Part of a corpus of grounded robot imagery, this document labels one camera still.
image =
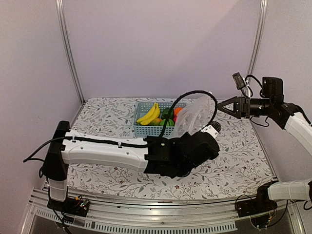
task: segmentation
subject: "basket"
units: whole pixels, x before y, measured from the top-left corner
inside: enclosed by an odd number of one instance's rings
[[[136,137],[146,137],[146,136],[159,136],[161,133],[162,126],[142,126],[137,123],[137,120],[144,115],[153,107],[155,101],[153,102],[139,102],[136,105],[135,115],[133,119],[133,127],[135,129]],[[160,114],[165,108],[170,108],[172,106],[172,102],[157,102],[159,104],[159,108],[161,110]],[[185,107],[186,103],[179,102],[175,107]],[[166,127],[166,131],[164,133],[164,137],[168,137],[170,133],[173,131],[174,127]]]

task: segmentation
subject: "orange fruit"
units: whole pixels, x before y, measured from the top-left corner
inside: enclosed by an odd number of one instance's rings
[[[182,110],[182,107],[177,107],[175,108],[174,112],[175,112],[175,116]]]

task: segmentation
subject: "floral tablecloth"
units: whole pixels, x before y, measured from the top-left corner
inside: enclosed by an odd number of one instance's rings
[[[133,115],[135,104],[140,101],[172,102],[173,99],[91,98],[73,129],[97,136],[134,138]],[[170,179],[126,168],[81,163],[70,165],[68,186],[88,192],[166,200],[254,195],[261,184],[274,176],[249,120],[222,112],[217,113],[216,120],[222,125],[216,138],[220,155],[193,169],[188,177]]]

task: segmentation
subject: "plastic bag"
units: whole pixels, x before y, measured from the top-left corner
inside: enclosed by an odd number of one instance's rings
[[[181,137],[186,132],[193,135],[205,126],[209,119],[210,97],[204,95],[184,107],[178,114],[174,130],[169,138]]]

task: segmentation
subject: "yellow banana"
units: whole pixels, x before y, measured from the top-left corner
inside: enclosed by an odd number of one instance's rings
[[[150,122],[152,122],[154,119],[158,118],[160,115],[160,108],[159,108],[159,104],[156,103],[156,109],[154,111],[154,113],[152,114],[152,116],[150,116],[148,119],[143,120],[141,122],[142,125],[148,125]]]
[[[156,109],[156,102],[154,103],[153,107],[148,111],[148,113],[146,113],[146,115],[143,116],[142,118],[139,118],[136,122],[141,123],[143,120],[146,120],[149,117],[151,117],[152,114],[154,113],[155,109]]]

